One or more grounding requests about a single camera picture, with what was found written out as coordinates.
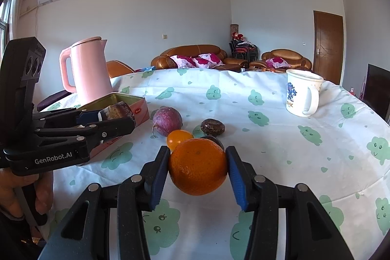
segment door frame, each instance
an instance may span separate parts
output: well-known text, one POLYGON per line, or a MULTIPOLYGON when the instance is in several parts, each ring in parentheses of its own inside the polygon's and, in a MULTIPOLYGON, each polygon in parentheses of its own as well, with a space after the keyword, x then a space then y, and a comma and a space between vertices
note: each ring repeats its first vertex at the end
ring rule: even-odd
MULTIPOLYGON (((317 33, 316 33, 316 27, 315 27, 315 13, 328 13, 326 11, 321 10, 313 10, 313 25, 314 25, 314 55, 313 55, 313 71, 315 66, 315 56, 316 56, 316 50, 317 50, 317 33)), ((345 61, 346 61, 346 51, 347 51, 347 28, 346 28, 346 19, 345 19, 345 9, 343 6, 343 12, 342 15, 337 13, 330 13, 332 15, 341 16, 342 17, 342 24, 343 24, 343 54, 342 54, 342 65, 341 65, 341 77, 340 77, 340 86, 342 86, 343 80, 344 80, 344 70, 345 70, 345 61)))

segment blue gripper pad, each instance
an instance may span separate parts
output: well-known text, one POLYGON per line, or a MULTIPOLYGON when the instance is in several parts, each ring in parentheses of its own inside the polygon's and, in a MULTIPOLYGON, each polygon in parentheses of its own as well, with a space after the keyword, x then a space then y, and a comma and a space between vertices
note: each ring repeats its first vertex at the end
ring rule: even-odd
POLYGON ((239 168, 237 167, 235 159, 233 158, 232 152, 237 153, 234 147, 228 147, 226 149, 227 162, 229 165, 230 183, 232 184, 233 192, 235 195, 235 201, 241 207, 241 210, 245 211, 246 208, 248 207, 248 200, 246 199, 246 187, 240 175, 239 168))
POLYGON ((99 111, 86 111, 80 114, 76 119, 78 125, 88 126, 89 123, 98 122, 98 113, 99 111))
POLYGON ((156 206, 160 203, 161 194, 163 192, 166 176, 168 174, 168 160, 170 156, 170 150, 168 147, 161 147, 159 152, 163 152, 162 154, 163 157, 157 169, 155 180, 153 181, 152 184, 151 198, 149 201, 149 205, 153 211, 155 210, 156 206))

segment white mug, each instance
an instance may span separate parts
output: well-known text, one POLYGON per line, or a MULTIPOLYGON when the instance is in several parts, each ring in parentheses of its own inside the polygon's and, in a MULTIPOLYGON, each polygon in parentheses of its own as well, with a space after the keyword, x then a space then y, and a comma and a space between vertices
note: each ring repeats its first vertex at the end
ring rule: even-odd
POLYGON ((309 117, 318 108, 319 90, 324 79, 309 71, 287 70, 287 110, 296 116, 309 117))

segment orange fruit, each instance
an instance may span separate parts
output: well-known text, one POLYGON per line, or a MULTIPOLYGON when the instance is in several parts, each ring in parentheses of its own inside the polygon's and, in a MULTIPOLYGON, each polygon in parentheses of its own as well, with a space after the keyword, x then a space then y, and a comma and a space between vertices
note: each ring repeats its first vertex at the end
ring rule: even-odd
POLYGON ((186 130, 174 130, 167 136, 166 145, 173 151, 179 143, 191 138, 194 136, 186 130))
POLYGON ((189 139, 177 145, 169 158, 172 182, 184 193, 204 195, 219 188, 227 175, 225 152, 208 139, 189 139))

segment television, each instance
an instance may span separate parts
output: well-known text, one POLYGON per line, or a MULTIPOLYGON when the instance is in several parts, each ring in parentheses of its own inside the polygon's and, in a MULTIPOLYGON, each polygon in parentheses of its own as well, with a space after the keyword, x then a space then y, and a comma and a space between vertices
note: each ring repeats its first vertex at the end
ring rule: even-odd
POLYGON ((385 122, 390 117, 390 72, 368 64, 367 81, 363 95, 366 103, 385 122))

